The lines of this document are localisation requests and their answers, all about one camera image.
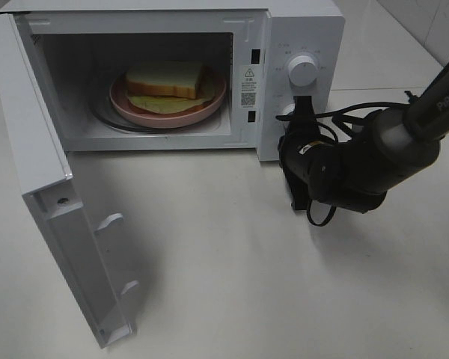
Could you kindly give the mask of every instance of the white table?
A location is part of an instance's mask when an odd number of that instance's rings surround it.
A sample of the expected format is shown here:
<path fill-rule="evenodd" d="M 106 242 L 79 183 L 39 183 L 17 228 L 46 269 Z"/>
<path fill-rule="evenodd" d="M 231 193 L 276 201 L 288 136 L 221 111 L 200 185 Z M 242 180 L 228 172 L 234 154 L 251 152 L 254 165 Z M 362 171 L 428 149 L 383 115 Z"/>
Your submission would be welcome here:
<path fill-rule="evenodd" d="M 352 31 L 329 109 L 404 101 L 399 88 L 439 70 L 379 5 L 359 2 L 356 17 L 343 4 Z M 373 36 L 403 52 L 371 51 L 361 40 Z M 379 86 L 370 71 L 385 63 L 394 71 Z M 449 358 L 449 136 L 382 207 L 338 210 L 323 229 L 291 211 L 281 170 L 251 150 L 71 155 L 92 221 L 122 212 L 146 273 L 138 333 L 100 350 L 20 198 L 2 116 L 0 358 Z"/>

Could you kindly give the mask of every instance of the white microwave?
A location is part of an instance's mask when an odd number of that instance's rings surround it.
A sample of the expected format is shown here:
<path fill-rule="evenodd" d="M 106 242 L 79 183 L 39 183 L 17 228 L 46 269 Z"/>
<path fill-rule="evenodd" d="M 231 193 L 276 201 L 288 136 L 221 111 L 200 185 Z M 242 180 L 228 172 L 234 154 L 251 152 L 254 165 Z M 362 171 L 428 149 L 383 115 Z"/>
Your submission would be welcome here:
<path fill-rule="evenodd" d="M 326 107 L 343 24 L 331 0 L 12 0 L 0 10 L 0 97 L 22 196 L 101 347 L 133 332 L 125 306 L 138 282 L 103 256 L 97 237 L 117 235 L 121 216 L 90 223 L 66 153 L 256 148 L 276 160 L 276 115 L 294 96 Z M 109 85 L 149 60 L 202 61 L 224 76 L 224 101 L 191 126 L 130 127 Z"/>

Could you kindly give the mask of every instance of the qr code sticker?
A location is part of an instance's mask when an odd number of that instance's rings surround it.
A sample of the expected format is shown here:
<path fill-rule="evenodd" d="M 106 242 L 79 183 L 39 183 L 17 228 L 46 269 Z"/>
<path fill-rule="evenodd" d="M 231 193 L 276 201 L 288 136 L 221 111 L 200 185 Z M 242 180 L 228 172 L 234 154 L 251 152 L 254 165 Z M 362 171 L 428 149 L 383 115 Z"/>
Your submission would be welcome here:
<path fill-rule="evenodd" d="M 241 106 L 253 107 L 256 104 L 255 92 L 242 92 L 241 93 Z"/>

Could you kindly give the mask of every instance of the pink plate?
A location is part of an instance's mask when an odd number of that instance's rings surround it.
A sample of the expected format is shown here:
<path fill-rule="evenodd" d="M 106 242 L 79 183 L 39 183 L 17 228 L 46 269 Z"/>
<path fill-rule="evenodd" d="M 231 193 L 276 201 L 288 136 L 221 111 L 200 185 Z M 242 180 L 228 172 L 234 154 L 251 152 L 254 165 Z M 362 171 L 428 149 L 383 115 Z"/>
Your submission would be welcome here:
<path fill-rule="evenodd" d="M 210 73 L 215 83 L 216 95 L 212 101 L 199 110 L 187 110 L 176 114 L 138 113 L 133 111 L 126 98 L 126 83 L 124 75 L 118 77 L 110 87 L 110 100 L 118 113 L 128 121 L 140 126 L 154 129 L 176 129 L 200 122 L 209 117 L 223 103 L 226 94 L 226 80 L 218 73 Z"/>

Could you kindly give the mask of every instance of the open microwave door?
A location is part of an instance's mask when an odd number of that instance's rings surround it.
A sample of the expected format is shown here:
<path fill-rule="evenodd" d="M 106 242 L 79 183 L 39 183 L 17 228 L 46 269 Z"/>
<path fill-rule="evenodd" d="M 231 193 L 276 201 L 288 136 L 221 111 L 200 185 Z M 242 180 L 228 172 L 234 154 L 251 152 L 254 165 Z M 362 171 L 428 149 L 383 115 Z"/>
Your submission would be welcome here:
<path fill-rule="evenodd" d="M 26 24 L 0 15 L 0 98 L 23 199 L 101 347 L 132 332 L 98 241 L 113 234 L 119 214 L 95 226 L 73 186 L 73 175 L 31 68 Z"/>

